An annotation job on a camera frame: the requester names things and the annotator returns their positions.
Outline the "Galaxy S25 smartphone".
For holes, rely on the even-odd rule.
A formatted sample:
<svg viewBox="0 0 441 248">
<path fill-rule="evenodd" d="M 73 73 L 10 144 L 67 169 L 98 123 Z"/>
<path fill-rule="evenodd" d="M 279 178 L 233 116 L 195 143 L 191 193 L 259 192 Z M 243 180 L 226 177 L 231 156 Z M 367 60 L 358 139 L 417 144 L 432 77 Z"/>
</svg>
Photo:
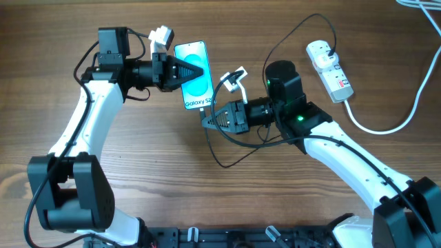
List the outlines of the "Galaxy S25 smartphone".
<svg viewBox="0 0 441 248">
<path fill-rule="evenodd" d="M 187 80 L 181 85 L 184 108 L 193 110 L 210 106 L 214 86 L 205 42 L 195 41 L 175 45 L 174 55 L 177 59 L 192 65 L 192 68 L 179 70 L 179 75 Z"/>
</svg>

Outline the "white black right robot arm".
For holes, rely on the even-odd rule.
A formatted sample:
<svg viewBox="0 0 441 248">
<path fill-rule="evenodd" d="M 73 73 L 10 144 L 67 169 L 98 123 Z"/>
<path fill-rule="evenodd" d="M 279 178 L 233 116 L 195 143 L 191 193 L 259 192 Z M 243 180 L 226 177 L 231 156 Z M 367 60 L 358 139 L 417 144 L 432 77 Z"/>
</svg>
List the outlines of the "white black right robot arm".
<svg viewBox="0 0 441 248">
<path fill-rule="evenodd" d="M 326 165 L 361 197 L 372 218 L 352 214 L 331 224 L 320 239 L 337 247 L 439 247 L 440 188 L 427 177 L 412 180 L 353 141 L 332 117 L 309 102 L 291 61 L 265 68 L 267 96 L 227 103 L 201 116 L 202 126 L 233 141 L 253 126 L 275 125 L 281 142 Z"/>
</svg>

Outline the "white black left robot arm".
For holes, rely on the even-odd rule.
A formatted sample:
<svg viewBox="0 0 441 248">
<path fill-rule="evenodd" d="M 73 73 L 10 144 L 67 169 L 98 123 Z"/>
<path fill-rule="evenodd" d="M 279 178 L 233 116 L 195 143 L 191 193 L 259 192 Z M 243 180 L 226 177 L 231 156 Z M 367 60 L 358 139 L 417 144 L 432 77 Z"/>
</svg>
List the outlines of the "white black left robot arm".
<svg viewBox="0 0 441 248">
<path fill-rule="evenodd" d="M 23 232 L 32 244 L 30 218 L 36 214 L 42 228 L 73 233 L 75 240 L 112 247 L 156 247 L 157 239 L 140 218 L 116 208 L 112 188 L 101 168 L 103 145 L 110 126 L 128 99 L 131 88 L 156 87 L 172 92 L 203 75 L 195 65 L 170 56 L 171 28 L 161 26 L 149 34 L 143 53 L 131 57 L 128 27 L 100 28 L 88 49 L 92 64 L 74 73 L 80 85 L 79 102 L 60 139 L 45 156 L 34 156 L 27 166 L 32 200 Z"/>
</svg>

